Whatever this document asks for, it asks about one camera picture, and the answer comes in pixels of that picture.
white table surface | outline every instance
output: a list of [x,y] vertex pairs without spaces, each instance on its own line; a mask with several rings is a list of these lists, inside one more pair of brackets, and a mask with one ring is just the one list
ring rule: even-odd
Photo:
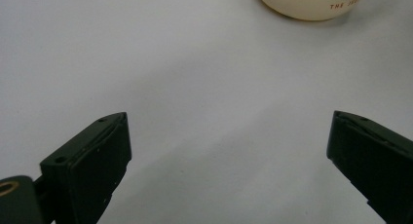
[[0,177],[127,111],[99,223],[384,223],[326,159],[334,110],[413,138],[413,4],[322,22],[260,0],[0,0]]

